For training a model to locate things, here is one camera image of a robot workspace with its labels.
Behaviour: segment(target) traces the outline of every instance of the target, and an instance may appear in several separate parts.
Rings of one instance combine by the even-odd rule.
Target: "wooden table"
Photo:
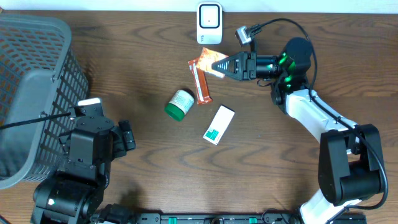
[[[16,12],[63,19],[73,48],[101,97],[106,115],[129,119],[137,149],[112,163],[102,207],[167,212],[263,212],[295,209],[319,188],[319,144],[272,104],[269,88],[207,76],[210,105],[194,105],[182,122],[164,107],[181,88],[195,89],[187,62],[201,53],[194,12]],[[368,223],[396,223],[398,206],[398,16],[365,14],[224,13],[220,45],[239,52],[234,31],[277,17],[296,20],[310,34],[318,57],[315,89],[335,110],[381,134],[390,194],[365,214]],[[270,25],[258,35],[260,54],[278,54],[300,32]],[[312,78],[313,70],[308,73]],[[236,114],[220,144],[202,139],[220,105]],[[37,183],[0,192],[0,214],[27,223]],[[363,202],[371,205],[380,195]]]

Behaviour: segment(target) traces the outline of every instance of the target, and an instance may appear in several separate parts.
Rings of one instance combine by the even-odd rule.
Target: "gray plastic basket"
[[[66,113],[88,94],[88,82],[59,19],[0,14],[0,125]],[[0,189],[44,180],[64,162],[58,135],[67,117],[0,131]]]

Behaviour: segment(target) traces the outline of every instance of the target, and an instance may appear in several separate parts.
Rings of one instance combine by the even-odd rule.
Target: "white device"
[[[197,9],[197,41],[219,44],[223,38],[223,8],[217,2],[203,2]]]

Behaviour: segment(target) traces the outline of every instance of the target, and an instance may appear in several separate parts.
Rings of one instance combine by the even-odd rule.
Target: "snack bar wrapper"
[[[210,98],[209,90],[207,89],[205,73],[197,68],[199,58],[193,59],[188,62],[189,69],[192,72],[195,85],[197,87],[197,103],[199,105],[211,103],[213,100]]]
[[[218,62],[219,60],[222,60],[226,57],[228,56],[225,54],[221,54],[217,51],[209,50],[206,47],[204,47],[203,50],[201,51],[197,67],[200,70],[215,75],[218,78],[224,78],[225,77],[224,74],[211,69],[211,64],[214,62]]]

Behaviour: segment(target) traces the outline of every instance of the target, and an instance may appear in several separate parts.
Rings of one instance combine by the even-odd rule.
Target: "white wall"
[[[199,0],[0,0],[4,9],[196,11]],[[218,0],[226,12],[398,13],[398,0]]]

